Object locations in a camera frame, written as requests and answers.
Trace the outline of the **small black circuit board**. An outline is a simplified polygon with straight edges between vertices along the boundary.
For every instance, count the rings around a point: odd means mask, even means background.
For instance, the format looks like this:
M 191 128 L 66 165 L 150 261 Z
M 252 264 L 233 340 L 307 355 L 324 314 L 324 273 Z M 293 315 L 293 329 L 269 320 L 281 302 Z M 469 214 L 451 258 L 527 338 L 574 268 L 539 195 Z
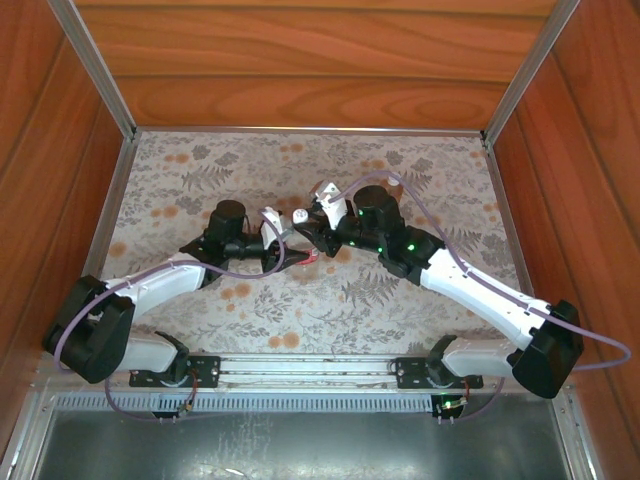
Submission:
M 432 417 L 439 425 L 451 424 L 460 419 L 468 398 L 464 395 L 432 395 Z
M 180 421 L 188 419 L 193 413 L 193 406 L 187 404 L 181 406 L 175 411 L 154 411 L 152 416 L 160 424 L 176 424 Z

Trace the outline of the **small red-tipped clear object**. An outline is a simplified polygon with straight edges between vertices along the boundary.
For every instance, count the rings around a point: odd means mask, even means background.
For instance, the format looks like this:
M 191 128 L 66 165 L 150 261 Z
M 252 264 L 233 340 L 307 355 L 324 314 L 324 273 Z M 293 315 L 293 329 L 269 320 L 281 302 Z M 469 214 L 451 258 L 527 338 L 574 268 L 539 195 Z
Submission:
M 309 220 L 309 214 L 305 209 L 296 209 L 292 212 L 292 234 L 288 240 L 288 246 L 292 250 L 300 251 L 306 254 L 306 257 L 297 262 L 299 266 L 306 266 L 318 260 L 318 249 L 295 227 L 298 224 Z

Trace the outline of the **aluminium frame bar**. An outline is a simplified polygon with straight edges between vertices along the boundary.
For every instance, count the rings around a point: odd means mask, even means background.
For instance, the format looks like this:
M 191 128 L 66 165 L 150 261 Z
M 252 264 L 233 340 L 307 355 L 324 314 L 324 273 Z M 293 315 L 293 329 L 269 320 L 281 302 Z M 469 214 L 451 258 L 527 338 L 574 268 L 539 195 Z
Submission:
M 295 127 L 295 126 L 138 126 L 137 132 L 308 134 L 482 138 L 481 130 L 367 127 Z
M 103 271 L 135 159 L 137 146 L 138 140 L 136 138 L 125 138 L 122 141 L 107 195 L 80 277 L 92 275 L 99 278 Z
M 137 124 L 74 0 L 47 0 L 47 3 L 121 134 L 132 140 Z
M 484 130 L 484 141 L 493 148 L 528 86 L 571 19 L 581 0 L 558 0 L 531 50 L 518 68 Z
M 572 480 L 605 480 L 586 417 L 573 389 L 552 401 L 553 411 Z
M 534 292 L 534 287 L 532 285 L 531 278 L 528 272 L 523 250 L 521 248 L 518 233 L 514 223 L 514 218 L 507 198 L 505 184 L 500 173 L 496 155 L 494 153 L 492 145 L 488 141 L 483 140 L 482 145 L 486 157 L 487 168 L 496 195 L 497 204 L 506 231 L 509 249 L 515 265 L 520 289 L 524 294 L 530 297 L 535 297 L 536 294 Z
M 54 411 L 56 395 L 29 392 L 0 464 L 0 480 L 33 480 Z

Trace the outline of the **grey metal sheet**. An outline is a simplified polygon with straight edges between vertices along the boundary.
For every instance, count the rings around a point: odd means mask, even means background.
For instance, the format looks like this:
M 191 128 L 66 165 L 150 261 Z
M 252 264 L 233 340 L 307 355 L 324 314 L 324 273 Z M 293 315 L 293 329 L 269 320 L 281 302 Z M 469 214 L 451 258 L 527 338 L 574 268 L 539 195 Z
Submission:
M 545 405 L 417 414 L 240 413 L 176 425 L 60 414 L 37 480 L 568 480 Z

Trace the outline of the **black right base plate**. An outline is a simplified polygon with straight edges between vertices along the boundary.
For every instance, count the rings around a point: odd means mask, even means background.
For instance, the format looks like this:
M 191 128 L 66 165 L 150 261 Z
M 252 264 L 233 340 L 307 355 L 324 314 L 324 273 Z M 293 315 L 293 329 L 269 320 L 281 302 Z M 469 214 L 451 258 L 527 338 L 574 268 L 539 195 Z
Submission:
M 398 357 L 391 362 L 399 389 L 481 389 L 481 376 L 459 377 L 451 373 L 440 359 Z

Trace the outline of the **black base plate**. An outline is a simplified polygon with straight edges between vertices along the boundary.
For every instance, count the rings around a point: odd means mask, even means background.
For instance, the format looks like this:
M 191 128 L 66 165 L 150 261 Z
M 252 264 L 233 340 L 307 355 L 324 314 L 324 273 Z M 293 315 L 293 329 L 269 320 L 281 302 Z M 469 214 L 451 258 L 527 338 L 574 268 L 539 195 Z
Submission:
M 440 359 L 398 357 L 391 362 L 399 389 L 481 389 L 481 376 L 459 377 L 451 373 Z
M 219 356 L 188 355 L 176 358 L 164 372 L 132 371 L 129 386 L 134 388 L 216 388 L 220 376 Z

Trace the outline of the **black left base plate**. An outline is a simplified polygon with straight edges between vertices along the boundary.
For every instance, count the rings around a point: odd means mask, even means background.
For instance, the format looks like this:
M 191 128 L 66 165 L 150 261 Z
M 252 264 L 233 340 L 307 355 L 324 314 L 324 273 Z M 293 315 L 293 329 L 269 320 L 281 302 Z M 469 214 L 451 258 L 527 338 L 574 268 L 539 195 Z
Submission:
M 188 355 L 176 358 L 164 372 L 132 371 L 129 386 L 134 388 L 216 388 L 220 376 L 219 356 Z

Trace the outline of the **aluminium mounting rail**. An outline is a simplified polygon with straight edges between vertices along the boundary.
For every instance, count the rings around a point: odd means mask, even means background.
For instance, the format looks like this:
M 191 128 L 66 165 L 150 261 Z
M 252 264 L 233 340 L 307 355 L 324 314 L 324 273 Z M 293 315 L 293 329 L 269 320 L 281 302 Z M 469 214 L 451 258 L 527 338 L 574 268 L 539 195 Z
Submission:
M 80 378 L 89 384 L 103 382 L 108 377 L 128 375 L 132 371 L 164 372 L 176 358 L 188 355 L 219 356 L 220 376 L 216 388 L 238 386 L 299 386 L 299 387 L 374 387 L 388 385 L 399 389 L 391 362 L 398 358 L 388 355 L 289 355 L 289 354 L 213 354 L 180 352 L 174 359 L 162 356 L 154 360 L 147 347 L 135 355 L 125 356 L 113 366 L 98 365 L 86 372 L 73 370 L 63 361 L 53 360 L 59 374 Z M 440 359 L 454 375 L 467 377 L 500 377 L 516 382 L 541 398 L 554 398 L 567 379 L 571 367 L 548 362 L 536 352 L 511 349 L 501 340 L 469 341 L 447 336 L 426 356 Z

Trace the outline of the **floral patterned tablecloth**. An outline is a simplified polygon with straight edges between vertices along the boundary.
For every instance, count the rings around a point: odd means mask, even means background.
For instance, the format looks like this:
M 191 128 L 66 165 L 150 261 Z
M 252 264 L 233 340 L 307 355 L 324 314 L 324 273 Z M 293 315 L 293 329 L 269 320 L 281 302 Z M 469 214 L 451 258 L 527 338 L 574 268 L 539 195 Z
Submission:
M 308 207 L 322 180 L 346 187 L 376 170 L 414 190 L 409 225 L 444 232 L 459 255 L 511 287 L 515 265 L 477 138 L 146 132 L 138 143 L 102 275 L 166 260 L 199 236 L 216 205 L 259 211 Z M 168 333 L 191 350 L 221 353 L 423 354 L 442 336 L 496 339 L 488 322 L 449 298 L 390 275 L 368 252 L 342 249 L 262 278 L 234 262 L 212 285 L 142 315 L 137 336 Z

